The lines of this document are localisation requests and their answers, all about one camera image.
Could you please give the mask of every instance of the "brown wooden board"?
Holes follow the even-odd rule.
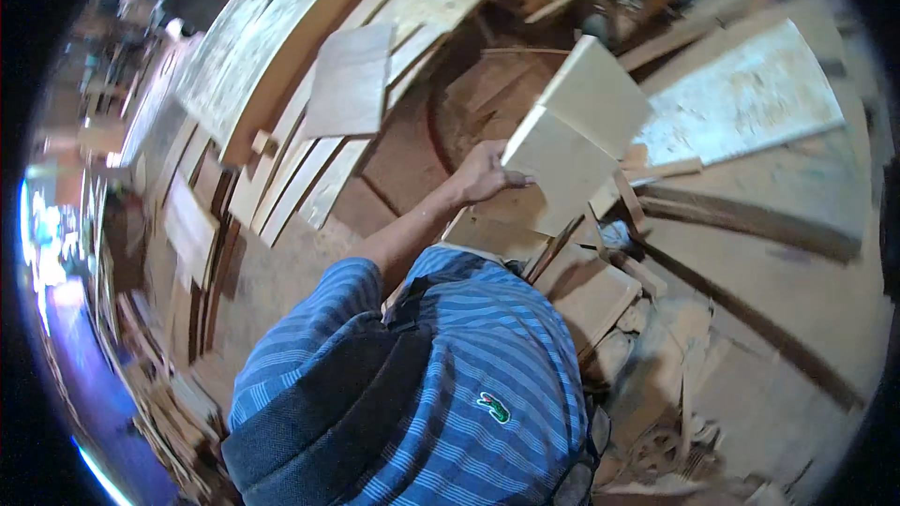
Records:
[[[331,34],[319,50],[306,112],[304,138],[377,135],[392,24],[370,24]]]

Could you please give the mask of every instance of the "light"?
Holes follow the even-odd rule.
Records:
[[[87,468],[91,470],[91,473],[97,477],[97,481],[100,482],[100,486],[102,486],[119,506],[134,506],[130,500],[125,498],[125,495],[121,493],[121,491],[110,481],[103,471],[100,470],[100,467],[97,467],[97,464],[94,463],[94,459],[91,458],[91,455],[87,455],[87,452],[81,448],[78,442],[75,441],[75,438],[72,438],[72,443],[75,447],[78,448],[78,453],[81,454],[81,458],[84,459],[84,463],[87,465]]]

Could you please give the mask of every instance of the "workshop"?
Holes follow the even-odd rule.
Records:
[[[49,387],[118,504],[814,503],[891,363],[882,67],[849,0],[86,0]]]

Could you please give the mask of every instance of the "fingers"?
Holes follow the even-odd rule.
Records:
[[[527,187],[535,183],[533,176],[527,176],[521,172],[503,171],[507,187]]]

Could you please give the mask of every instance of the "dirt floor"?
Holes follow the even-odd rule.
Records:
[[[874,73],[876,64],[864,36],[850,32],[844,38],[852,65],[848,72]],[[184,49],[184,45],[168,47]],[[179,55],[174,64],[183,61]],[[546,80],[555,70],[554,63],[558,66],[561,61],[542,60]],[[443,181],[472,145],[482,138],[504,138],[515,128],[515,115],[510,115],[505,126],[470,126],[448,112],[440,101],[442,87],[458,74],[458,70],[456,74],[438,72],[426,84],[413,88],[391,117],[388,131],[366,165],[364,177],[398,214],[409,211]],[[164,82],[171,74],[158,78]],[[539,93],[545,83],[538,77],[527,85]],[[894,152],[893,141],[882,95],[876,89],[861,90],[861,96],[870,120],[873,202],[877,204],[883,186],[880,169]],[[140,152],[146,158],[149,183],[159,174],[168,145],[185,116],[169,91],[157,103],[152,121],[142,124],[147,126],[147,139]],[[307,297],[323,271],[360,239],[358,232],[333,216],[321,231],[314,231],[295,215],[273,249],[252,233],[241,232],[213,341],[228,375],[241,369],[264,332]],[[149,281],[163,294],[163,286],[171,285],[171,276],[165,277],[160,270],[174,269],[174,252],[169,246],[151,247],[150,251],[148,271],[154,276]],[[722,365],[706,381],[696,408],[702,417],[727,426],[720,450],[728,457],[726,475],[762,471],[789,488],[800,503],[812,500],[846,452],[863,410],[844,413],[740,320],[656,262],[647,259],[646,264],[669,283],[672,297],[695,298],[714,306],[709,353],[723,356]],[[880,370],[881,365],[873,367]],[[229,402],[219,404],[223,410],[230,408]]]

